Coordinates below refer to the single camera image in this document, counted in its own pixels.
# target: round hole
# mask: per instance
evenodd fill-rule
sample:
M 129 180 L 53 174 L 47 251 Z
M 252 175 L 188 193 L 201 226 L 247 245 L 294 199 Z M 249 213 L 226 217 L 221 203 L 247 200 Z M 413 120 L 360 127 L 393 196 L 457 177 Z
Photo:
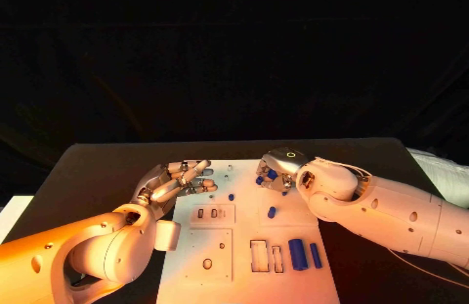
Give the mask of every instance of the round hole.
M 410 216 L 409 216 L 409 220 L 410 221 L 416 221 L 418 220 L 418 212 L 412 212 Z
M 379 207 L 379 199 L 376 199 L 373 202 L 371 202 L 371 208 L 373 209 L 377 209 Z
M 42 256 L 37 255 L 32 258 L 32 269 L 35 270 L 37 274 L 40 274 L 41 268 L 42 268 Z
M 204 260 L 204 268 L 211 269 L 213 268 L 213 261 L 210 259 Z

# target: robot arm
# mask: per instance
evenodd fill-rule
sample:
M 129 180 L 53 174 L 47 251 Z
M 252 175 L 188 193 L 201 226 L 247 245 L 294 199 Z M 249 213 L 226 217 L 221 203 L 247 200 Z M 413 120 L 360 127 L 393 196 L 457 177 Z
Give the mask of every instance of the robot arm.
M 0 246 L 0 303 L 93 303 L 142 274 L 154 249 L 174 251 L 181 225 L 159 220 L 175 196 L 210 192 L 208 160 L 158 165 L 142 178 L 132 202 L 89 218 Z M 73 286 L 74 270 L 99 278 Z
M 305 156 L 289 148 L 269 152 L 260 163 L 262 177 L 272 167 L 285 167 L 288 153 Z M 295 179 L 308 207 L 322 220 L 338 222 L 353 233 L 395 251 L 469 268 L 467 209 L 413 186 L 322 158 L 298 167 L 296 172 L 291 170 L 286 174 Z

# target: rectangular hole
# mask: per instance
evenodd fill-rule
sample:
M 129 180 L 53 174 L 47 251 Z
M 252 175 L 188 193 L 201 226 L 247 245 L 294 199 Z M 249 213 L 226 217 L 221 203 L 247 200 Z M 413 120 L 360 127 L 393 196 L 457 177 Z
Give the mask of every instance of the rectangular hole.
M 272 254 L 275 256 L 275 271 L 283 272 L 282 252 L 279 245 L 272 247 Z
M 252 270 L 269 272 L 268 242 L 252 240 Z

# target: white board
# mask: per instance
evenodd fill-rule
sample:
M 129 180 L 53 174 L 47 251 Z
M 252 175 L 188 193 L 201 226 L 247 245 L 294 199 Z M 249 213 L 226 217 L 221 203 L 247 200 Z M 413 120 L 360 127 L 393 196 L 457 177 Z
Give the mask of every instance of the white board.
M 213 178 L 220 186 L 214 197 L 197 194 L 178 198 L 174 220 L 182 225 L 181 237 L 177 251 L 167 253 L 158 304 L 340 303 L 318 219 L 296 190 L 282 196 L 260 188 L 257 165 L 259 160 L 213 160 Z M 270 207 L 278 208 L 273 219 L 268 217 Z M 204 216 L 200 220 L 203 208 L 206 215 L 220 209 L 224 218 Z M 294 238 L 305 244 L 309 269 L 304 271 L 292 267 Z M 253 240 L 268 246 L 269 272 L 253 272 Z M 322 269 L 315 268 L 311 243 L 318 244 Z M 206 259 L 211 260 L 210 269 Z

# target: gray tabletop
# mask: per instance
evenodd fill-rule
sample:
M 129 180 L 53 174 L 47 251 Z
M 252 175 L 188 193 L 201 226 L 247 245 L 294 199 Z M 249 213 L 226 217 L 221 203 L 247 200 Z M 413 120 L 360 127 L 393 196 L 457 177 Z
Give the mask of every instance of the gray tabletop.
M 79 144 L 64 153 L 5 241 L 113 211 L 129 202 L 142 176 L 159 163 L 188 158 L 262 158 L 281 146 L 301 150 L 311 158 L 321 156 L 363 167 L 374 175 L 441 195 L 406 147 L 393 138 Z M 343 303 L 468 302 L 468 289 L 410 267 L 337 223 L 321 221 L 320 228 Z M 410 255 L 406 258 L 468 283 L 447 263 Z M 155 303 L 164 261 L 165 253 L 154 251 L 141 278 L 97 303 Z

